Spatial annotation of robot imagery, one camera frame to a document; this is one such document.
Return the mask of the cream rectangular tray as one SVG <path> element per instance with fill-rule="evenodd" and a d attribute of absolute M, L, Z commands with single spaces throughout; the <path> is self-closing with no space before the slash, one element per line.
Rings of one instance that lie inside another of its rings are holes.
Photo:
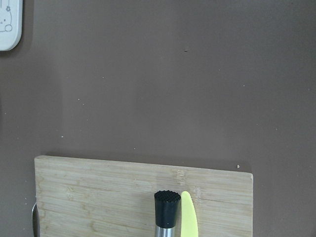
<path fill-rule="evenodd" d="M 10 51 L 22 36 L 23 1 L 0 1 L 0 50 Z"/>

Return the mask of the yellow plastic knife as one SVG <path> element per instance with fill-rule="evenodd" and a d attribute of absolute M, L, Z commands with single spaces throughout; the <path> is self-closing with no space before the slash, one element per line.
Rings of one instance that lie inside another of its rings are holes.
<path fill-rule="evenodd" d="M 180 237 L 198 237 L 198 221 L 195 207 L 188 191 L 181 193 Z"/>

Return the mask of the wooden cutting board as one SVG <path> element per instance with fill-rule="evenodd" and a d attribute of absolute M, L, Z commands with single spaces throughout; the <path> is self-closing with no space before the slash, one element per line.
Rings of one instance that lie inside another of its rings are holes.
<path fill-rule="evenodd" d="M 38 156 L 42 237 L 152 237 L 154 194 L 188 191 L 201 237 L 253 235 L 253 175 L 247 172 Z"/>

